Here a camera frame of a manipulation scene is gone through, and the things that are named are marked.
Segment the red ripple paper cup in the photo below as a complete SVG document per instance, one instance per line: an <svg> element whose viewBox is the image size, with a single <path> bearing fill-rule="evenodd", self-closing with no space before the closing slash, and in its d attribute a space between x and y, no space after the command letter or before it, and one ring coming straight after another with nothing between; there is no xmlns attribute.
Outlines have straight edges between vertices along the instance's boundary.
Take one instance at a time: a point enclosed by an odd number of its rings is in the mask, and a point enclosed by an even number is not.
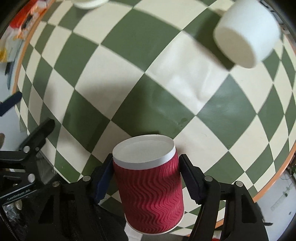
<svg viewBox="0 0 296 241"><path fill-rule="evenodd" d="M173 139L142 135L112 151L114 174L127 223L145 235L172 231L184 216L178 153Z"/></svg>

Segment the white bowl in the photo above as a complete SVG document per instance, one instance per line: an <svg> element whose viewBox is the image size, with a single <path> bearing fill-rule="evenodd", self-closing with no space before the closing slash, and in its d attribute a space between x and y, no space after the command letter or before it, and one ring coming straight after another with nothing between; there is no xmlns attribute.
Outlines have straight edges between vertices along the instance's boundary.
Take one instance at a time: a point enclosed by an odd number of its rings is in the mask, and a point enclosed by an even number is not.
<svg viewBox="0 0 296 241"><path fill-rule="evenodd" d="M71 3L79 9L94 9L108 2L109 0L71 0Z"/></svg>

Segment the white paper cup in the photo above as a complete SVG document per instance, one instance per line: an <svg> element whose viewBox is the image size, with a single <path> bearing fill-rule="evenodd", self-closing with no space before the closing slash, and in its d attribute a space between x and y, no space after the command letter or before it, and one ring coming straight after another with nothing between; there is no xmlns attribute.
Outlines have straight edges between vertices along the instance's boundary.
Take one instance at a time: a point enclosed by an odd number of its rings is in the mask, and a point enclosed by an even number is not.
<svg viewBox="0 0 296 241"><path fill-rule="evenodd" d="M213 38L234 64L254 68L271 54L280 32L276 18L259 1L236 1L221 17Z"/></svg>

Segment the orange snack packet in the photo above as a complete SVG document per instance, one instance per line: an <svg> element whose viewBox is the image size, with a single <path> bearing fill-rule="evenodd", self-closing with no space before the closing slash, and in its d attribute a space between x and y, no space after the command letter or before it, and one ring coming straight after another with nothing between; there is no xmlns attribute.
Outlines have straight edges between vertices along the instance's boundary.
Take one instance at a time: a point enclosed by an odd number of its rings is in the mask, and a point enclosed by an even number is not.
<svg viewBox="0 0 296 241"><path fill-rule="evenodd" d="M16 14L9 27L13 40L25 40L36 20L50 7L53 1L29 1Z"/></svg>

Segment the green checkered tablecloth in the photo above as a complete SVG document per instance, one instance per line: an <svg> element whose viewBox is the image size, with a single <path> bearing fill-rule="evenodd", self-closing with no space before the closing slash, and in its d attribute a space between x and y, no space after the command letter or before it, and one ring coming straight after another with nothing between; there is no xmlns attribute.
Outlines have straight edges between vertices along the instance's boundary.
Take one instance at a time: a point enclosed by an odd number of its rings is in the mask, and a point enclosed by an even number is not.
<svg viewBox="0 0 296 241"><path fill-rule="evenodd" d="M220 182L260 198L295 145L295 53L286 36L254 68L234 65L213 30L233 1L54 1L18 61L16 107L68 182L127 138L160 134Z"/></svg>

